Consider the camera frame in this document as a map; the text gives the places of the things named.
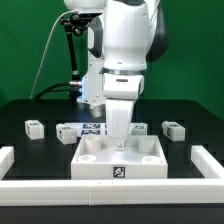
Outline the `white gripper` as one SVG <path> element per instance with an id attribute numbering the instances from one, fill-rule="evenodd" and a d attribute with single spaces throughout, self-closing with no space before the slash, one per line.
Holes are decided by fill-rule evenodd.
<path id="1" fill-rule="evenodd" d="M 115 146 L 118 151 L 125 148 L 135 102 L 133 100 L 106 100 L 107 134 L 117 139 Z"/>

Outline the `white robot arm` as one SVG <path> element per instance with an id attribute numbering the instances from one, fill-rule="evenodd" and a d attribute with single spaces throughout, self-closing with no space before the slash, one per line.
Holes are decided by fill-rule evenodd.
<path id="1" fill-rule="evenodd" d="M 144 90 L 144 72 L 168 47 L 160 0 L 64 0 L 87 25 L 88 71 L 79 101 L 106 114 L 107 135 L 122 150 L 134 104 Z"/>

